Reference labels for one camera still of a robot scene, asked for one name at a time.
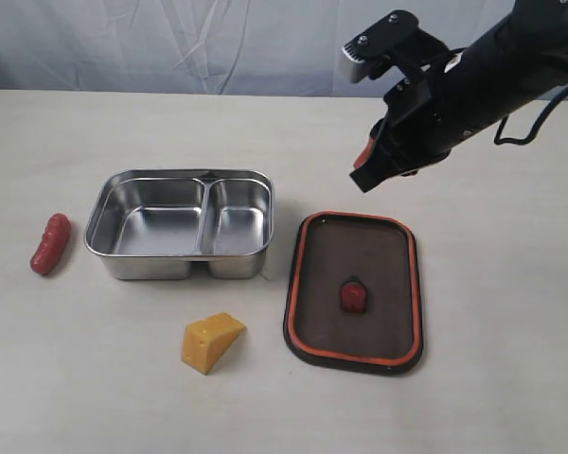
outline red sausage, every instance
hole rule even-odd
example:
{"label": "red sausage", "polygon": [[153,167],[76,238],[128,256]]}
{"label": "red sausage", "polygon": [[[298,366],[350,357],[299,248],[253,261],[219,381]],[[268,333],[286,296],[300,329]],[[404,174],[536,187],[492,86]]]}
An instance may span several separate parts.
{"label": "red sausage", "polygon": [[29,266],[42,276],[49,274],[61,260],[71,232],[72,225],[66,215],[53,215],[46,224],[42,241]]}

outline table surface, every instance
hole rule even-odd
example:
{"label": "table surface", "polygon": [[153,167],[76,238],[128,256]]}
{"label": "table surface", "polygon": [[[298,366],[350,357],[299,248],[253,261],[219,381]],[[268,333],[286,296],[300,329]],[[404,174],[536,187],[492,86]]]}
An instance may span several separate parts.
{"label": "table surface", "polygon": [[[0,453],[568,453],[568,103],[530,147],[487,131],[363,195],[347,174],[382,113],[379,99],[0,92]],[[81,239],[102,183],[193,167],[274,180],[264,278],[110,277]],[[288,350],[294,238],[322,210],[414,230],[426,350],[411,374]],[[72,247],[41,278],[28,261],[58,211]],[[184,328],[220,311],[248,330],[203,376],[180,361]]]}

